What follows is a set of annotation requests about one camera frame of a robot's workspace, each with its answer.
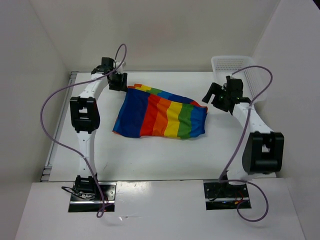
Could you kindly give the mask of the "rainbow striped shorts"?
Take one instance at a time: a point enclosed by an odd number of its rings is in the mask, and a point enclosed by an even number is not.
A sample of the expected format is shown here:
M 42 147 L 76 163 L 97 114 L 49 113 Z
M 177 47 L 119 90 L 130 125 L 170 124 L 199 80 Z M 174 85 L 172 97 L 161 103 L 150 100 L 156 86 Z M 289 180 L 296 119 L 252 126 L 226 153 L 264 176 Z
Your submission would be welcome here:
M 112 131 L 128 138 L 196 138 L 205 133 L 207 113 L 193 99 L 136 83 L 127 87 Z

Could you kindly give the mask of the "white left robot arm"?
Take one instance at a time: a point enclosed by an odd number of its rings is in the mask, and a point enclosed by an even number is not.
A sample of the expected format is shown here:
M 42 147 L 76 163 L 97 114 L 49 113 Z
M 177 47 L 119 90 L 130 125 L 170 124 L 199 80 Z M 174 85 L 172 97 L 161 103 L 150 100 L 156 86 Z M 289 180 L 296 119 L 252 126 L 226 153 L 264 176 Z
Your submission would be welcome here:
M 101 118 L 97 100 L 105 87 L 111 90 L 127 90 L 127 74 L 119 62 L 113 66 L 101 64 L 91 72 L 92 82 L 88 83 L 77 97 L 69 101 L 71 125 L 76 131 L 79 143 L 80 163 L 72 193 L 81 199 L 104 199 L 100 196 L 100 187 L 96 184 L 95 136 Z

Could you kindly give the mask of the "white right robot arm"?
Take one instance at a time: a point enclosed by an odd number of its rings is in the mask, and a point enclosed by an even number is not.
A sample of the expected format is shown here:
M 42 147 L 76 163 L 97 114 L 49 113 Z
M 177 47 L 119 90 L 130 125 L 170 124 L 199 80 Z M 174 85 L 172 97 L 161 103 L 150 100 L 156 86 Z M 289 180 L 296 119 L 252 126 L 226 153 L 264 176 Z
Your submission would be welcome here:
M 242 150 L 242 170 L 224 169 L 219 191 L 230 197 L 237 191 L 237 185 L 253 178 L 277 173 L 282 168 L 285 138 L 281 132 L 275 132 L 261 119 L 253 102 L 243 96 L 243 83 L 236 79 L 228 80 L 224 85 L 213 82 L 202 101 L 224 112 L 230 113 L 243 127 L 239 143 L 231 158 L 234 160 Z

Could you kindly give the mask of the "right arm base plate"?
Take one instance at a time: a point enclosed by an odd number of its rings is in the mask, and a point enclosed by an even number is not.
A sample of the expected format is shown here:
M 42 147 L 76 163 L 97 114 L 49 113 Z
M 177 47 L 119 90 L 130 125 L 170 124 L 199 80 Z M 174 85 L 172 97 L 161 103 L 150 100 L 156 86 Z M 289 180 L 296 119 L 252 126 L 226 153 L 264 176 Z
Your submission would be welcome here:
M 204 181 L 204 197 L 207 211 L 251 209 L 246 184 L 231 185 L 217 181 Z

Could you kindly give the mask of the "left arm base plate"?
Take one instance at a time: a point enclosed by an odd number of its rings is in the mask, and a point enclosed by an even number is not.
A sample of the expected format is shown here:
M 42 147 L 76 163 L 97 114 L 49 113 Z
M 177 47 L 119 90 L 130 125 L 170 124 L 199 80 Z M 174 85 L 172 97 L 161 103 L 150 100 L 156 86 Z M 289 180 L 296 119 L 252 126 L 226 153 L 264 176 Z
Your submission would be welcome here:
M 115 211 L 115 198 L 117 183 L 116 182 L 99 182 L 102 193 L 104 195 L 105 209 L 104 212 Z M 102 197 L 99 192 L 84 193 L 76 192 L 75 187 L 62 186 L 62 190 L 70 194 L 69 213 L 88 213 L 97 212 L 102 207 Z

